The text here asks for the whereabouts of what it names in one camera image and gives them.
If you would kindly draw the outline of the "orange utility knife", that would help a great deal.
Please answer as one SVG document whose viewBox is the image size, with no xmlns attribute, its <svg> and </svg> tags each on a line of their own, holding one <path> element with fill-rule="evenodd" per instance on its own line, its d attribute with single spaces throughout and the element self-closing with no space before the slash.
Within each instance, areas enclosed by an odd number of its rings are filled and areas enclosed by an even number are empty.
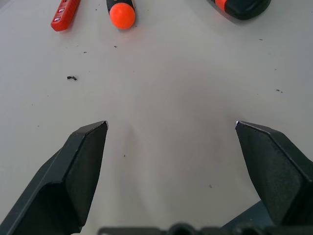
<svg viewBox="0 0 313 235">
<path fill-rule="evenodd" d="M 64 31 L 70 26 L 79 3 L 80 0 L 61 0 L 50 24 L 54 31 Z"/>
</svg>

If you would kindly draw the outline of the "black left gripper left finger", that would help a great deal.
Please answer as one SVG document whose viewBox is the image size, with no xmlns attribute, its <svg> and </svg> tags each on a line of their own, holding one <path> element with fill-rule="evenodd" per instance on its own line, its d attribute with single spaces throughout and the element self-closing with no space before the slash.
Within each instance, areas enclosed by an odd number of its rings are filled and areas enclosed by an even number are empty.
<svg viewBox="0 0 313 235">
<path fill-rule="evenodd" d="M 37 171 L 6 218 L 0 235 L 72 235 L 85 226 L 103 159 L 108 123 L 73 132 Z"/>
</svg>

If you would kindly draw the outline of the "orange black screwdriver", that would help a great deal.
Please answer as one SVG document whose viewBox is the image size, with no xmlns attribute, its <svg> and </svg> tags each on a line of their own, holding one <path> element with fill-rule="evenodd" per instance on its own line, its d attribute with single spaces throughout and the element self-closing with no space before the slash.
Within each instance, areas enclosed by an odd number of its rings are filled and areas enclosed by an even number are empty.
<svg viewBox="0 0 313 235">
<path fill-rule="evenodd" d="M 106 0 L 111 23 L 119 30 L 131 28 L 135 22 L 133 0 Z"/>
</svg>

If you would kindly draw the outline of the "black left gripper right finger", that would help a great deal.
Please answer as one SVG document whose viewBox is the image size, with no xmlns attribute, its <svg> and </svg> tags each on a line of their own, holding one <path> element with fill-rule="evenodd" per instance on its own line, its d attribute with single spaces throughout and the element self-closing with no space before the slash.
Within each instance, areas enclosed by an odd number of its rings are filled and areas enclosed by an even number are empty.
<svg viewBox="0 0 313 235">
<path fill-rule="evenodd" d="M 250 179 L 277 225 L 313 225 L 313 161 L 282 132 L 238 121 Z"/>
</svg>

